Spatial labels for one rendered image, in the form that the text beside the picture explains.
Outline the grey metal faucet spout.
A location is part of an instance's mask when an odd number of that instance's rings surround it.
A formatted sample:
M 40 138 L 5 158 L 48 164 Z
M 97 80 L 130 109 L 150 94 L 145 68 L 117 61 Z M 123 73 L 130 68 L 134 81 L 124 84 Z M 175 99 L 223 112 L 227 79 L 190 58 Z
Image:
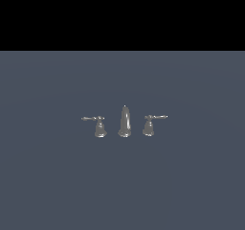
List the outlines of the grey metal faucet spout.
M 121 129 L 118 134 L 123 138 L 131 135 L 130 112 L 127 106 L 122 108 Z

